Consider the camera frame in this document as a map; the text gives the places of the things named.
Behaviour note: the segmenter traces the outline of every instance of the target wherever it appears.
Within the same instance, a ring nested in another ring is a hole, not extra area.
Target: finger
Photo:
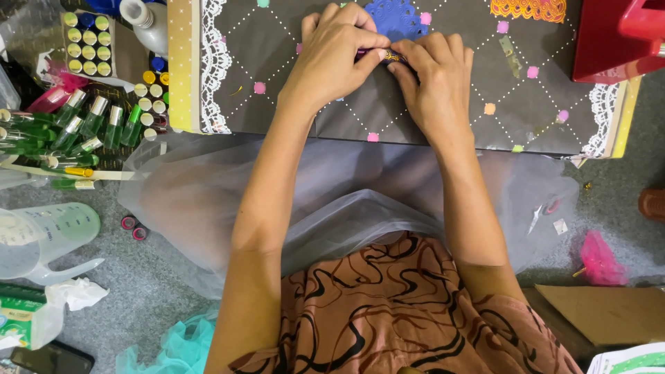
[[[414,77],[411,70],[402,63],[391,63],[388,65],[388,70],[395,76],[397,82],[400,84],[402,94],[404,94],[404,100],[406,101],[406,106],[412,108],[412,104],[415,102],[418,90],[420,89],[416,77]]]
[[[376,32],[376,24],[370,16],[358,3],[347,3],[338,14],[339,20],[344,23],[350,23],[361,29]]]
[[[387,36],[373,31],[353,28],[351,30],[356,40],[356,48],[388,48],[390,39]]]
[[[448,42],[441,33],[426,35],[416,40],[415,43],[425,48],[430,56],[439,64],[444,63],[451,56]]]
[[[467,69],[469,69],[469,72],[473,68],[473,49],[469,47],[464,48],[464,65],[466,66]]]
[[[303,18],[303,25],[302,25],[303,40],[307,39],[307,37],[309,37],[309,35],[312,35],[314,30],[317,29],[317,26],[319,26],[320,19],[321,15],[318,13],[312,13],[307,17]]]
[[[446,41],[455,60],[461,63],[464,62],[464,42],[462,42],[460,34],[446,35]]]
[[[428,69],[431,69],[433,65],[438,65],[425,48],[408,39],[393,43],[391,48],[397,53],[402,53],[409,62],[409,65],[417,73],[424,73]]]
[[[328,4],[326,9],[323,11],[323,14],[321,15],[321,21],[328,21],[333,19],[337,12],[339,12],[339,5],[335,3]]]
[[[358,62],[354,65],[354,70],[356,71],[356,79],[358,82],[362,83],[369,77],[370,73],[374,68],[376,68],[383,58],[386,56],[385,49],[377,48],[373,49],[363,56]]]

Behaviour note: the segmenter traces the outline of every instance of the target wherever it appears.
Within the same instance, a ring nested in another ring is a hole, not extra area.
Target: woman's left hand
[[[326,103],[355,91],[381,62],[390,39],[376,33],[372,17],[358,4],[331,3],[323,14],[303,19],[303,51],[279,94],[314,115]],[[359,48],[374,49],[357,63]]]

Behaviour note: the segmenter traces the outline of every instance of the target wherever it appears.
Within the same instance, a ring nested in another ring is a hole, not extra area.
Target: woman's right hand
[[[473,147],[469,125],[469,90],[473,50],[465,48],[458,34],[426,35],[415,42],[401,40],[391,46],[403,54],[417,72],[392,63],[388,70],[397,78],[406,107],[432,146],[441,150]]]

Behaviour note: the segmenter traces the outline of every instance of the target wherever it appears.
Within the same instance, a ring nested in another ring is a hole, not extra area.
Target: orange decorative trim
[[[492,0],[489,9],[494,15],[544,19],[563,23],[566,0]]]

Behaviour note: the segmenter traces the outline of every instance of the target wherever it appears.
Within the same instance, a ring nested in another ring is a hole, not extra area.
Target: brown patterned blouse
[[[527,305],[475,303],[435,239],[406,232],[282,279],[279,346],[225,373],[581,373]]]

